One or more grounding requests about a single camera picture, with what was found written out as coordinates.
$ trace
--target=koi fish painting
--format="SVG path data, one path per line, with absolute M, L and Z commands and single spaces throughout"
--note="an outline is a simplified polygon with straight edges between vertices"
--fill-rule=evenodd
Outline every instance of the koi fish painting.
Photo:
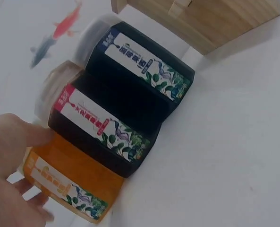
M 48 50 L 51 46 L 55 45 L 57 40 L 67 34 L 72 37 L 78 31 L 71 31 L 70 28 L 74 25 L 74 23 L 80 17 L 80 9 L 82 7 L 82 1 L 75 0 L 77 6 L 76 8 L 70 12 L 64 20 L 60 23 L 54 23 L 56 26 L 56 30 L 54 33 L 48 37 L 44 37 L 41 44 L 36 47 L 31 47 L 31 52 L 34 54 L 33 60 L 30 64 L 30 69 L 33 69 L 36 65 L 38 65 L 42 59 L 49 58 L 51 55 L 48 53 Z
M 59 39 L 61 36 L 67 34 L 68 36 L 72 37 L 76 31 L 71 31 L 70 28 L 74 25 L 74 23 L 79 19 L 80 17 L 80 9 L 82 7 L 82 1 L 77 2 L 75 0 L 77 7 L 74 9 L 74 11 L 70 12 L 67 17 L 62 20 L 60 23 L 54 23 L 56 26 L 56 30 L 53 34 L 53 39 Z
M 51 46 L 55 45 L 57 40 L 53 39 L 52 36 L 44 37 L 41 44 L 36 47 L 31 47 L 31 52 L 34 54 L 33 60 L 30 65 L 30 69 L 33 69 L 36 65 L 41 62 L 43 58 L 49 58 L 50 54 L 48 50 Z

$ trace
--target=wooden block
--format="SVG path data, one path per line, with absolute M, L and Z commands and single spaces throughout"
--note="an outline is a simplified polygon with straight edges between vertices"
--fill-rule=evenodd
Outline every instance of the wooden block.
M 188 6 L 192 0 L 175 0 L 168 12 L 171 17 L 177 18 Z
M 112 11 L 119 14 L 127 4 L 128 0 L 111 0 Z
M 201 54 L 280 15 L 279 0 L 128 0 L 128 4 Z

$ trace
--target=dark liquid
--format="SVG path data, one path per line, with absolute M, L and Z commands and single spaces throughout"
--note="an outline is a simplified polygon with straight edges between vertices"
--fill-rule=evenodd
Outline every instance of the dark liquid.
M 192 84 L 194 71 L 153 40 L 124 22 L 113 28 L 170 64 L 173 69 L 190 81 L 190 85 Z M 179 105 L 115 62 L 97 47 L 91 55 L 85 72 L 72 82 L 72 85 L 150 141 L 149 146 L 143 150 L 140 160 L 131 163 L 123 157 L 119 157 L 58 111 L 52 111 L 49 121 L 51 128 L 84 153 L 122 177 L 129 177 L 139 168 L 153 147 L 162 122 Z

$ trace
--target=white surface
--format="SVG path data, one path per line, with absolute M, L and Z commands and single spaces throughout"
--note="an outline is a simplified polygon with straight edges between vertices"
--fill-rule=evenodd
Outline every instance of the white surface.
M 53 22 L 63 20 L 75 7 L 74 0 L 0 0 L 0 90 L 6 90 L 0 114 L 12 112 L 28 122 L 33 120 L 34 100 L 42 82 L 53 68 L 72 57 L 78 35 L 61 37 L 50 48 L 52 57 L 43 59 L 33 70 L 29 68 L 33 57 L 30 48 L 38 46 L 45 35 L 55 30 Z M 91 20 L 110 12 L 110 0 L 83 0 L 81 17 L 72 30 L 81 31 Z M 188 45 L 173 33 L 131 7 L 120 17 L 178 57 L 188 49 Z M 9 180 L 15 182 L 21 177 L 14 174 Z M 38 190 L 34 188 L 26 198 L 36 193 Z M 56 216 L 54 224 L 48 227 L 68 227 L 75 218 L 72 212 L 53 200 L 46 208 Z
M 8 0 L 8 8 L 0 10 L 0 81 L 9 71 L 13 74 L 0 113 L 11 111 L 31 120 L 42 75 L 69 58 L 73 46 L 68 44 L 75 38 L 63 37 L 53 50 L 56 57 L 33 71 L 27 69 L 29 47 L 44 35 L 37 27 L 52 29 L 47 18 L 60 20 L 61 12 L 74 3 L 52 1 L 49 7 L 40 7 L 51 1 L 20 2 Z M 95 8 L 90 8 L 87 19 L 109 10 L 108 2 L 103 6 L 102 0 L 91 2 Z M 7 18 L 1 16 L 2 10 Z M 124 10 L 122 17 L 137 25 L 130 10 Z M 170 42 L 171 35 L 153 35 L 159 34 L 163 44 L 167 37 Z M 175 50 L 175 41 L 167 45 Z M 280 226 L 280 18 L 206 57 L 190 49 L 184 61 L 197 71 L 195 82 L 164 123 L 150 155 L 124 185 L 107 225 Z M 52 201 L 47 207 L 60 211 L 56 221 L 65 212 Z M 68 219 L 61 218 L 55 226 L 70 224 L 72 218 L 66 213 L 63 217 Z M 88 225 L 75 219 L 72 226 Z
M 111 227 L 280 226 L 280 18 L 202 57 Z

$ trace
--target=product label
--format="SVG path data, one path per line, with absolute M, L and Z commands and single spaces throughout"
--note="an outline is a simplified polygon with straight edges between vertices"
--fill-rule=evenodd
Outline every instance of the product label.
M 115 28 L 98 48 L 174 102 L 180 102 L 190 85 L 187 78 Z
M 94 220 L 98 220 L 108 206 L 106 202 L 69 180 L 34 152 L 31 152 L 26 160 L 24 171 L 55 196 Z
M 70 84 L 63 89 L 54 109 L 129 162 L 139 160 L 150 144 Z

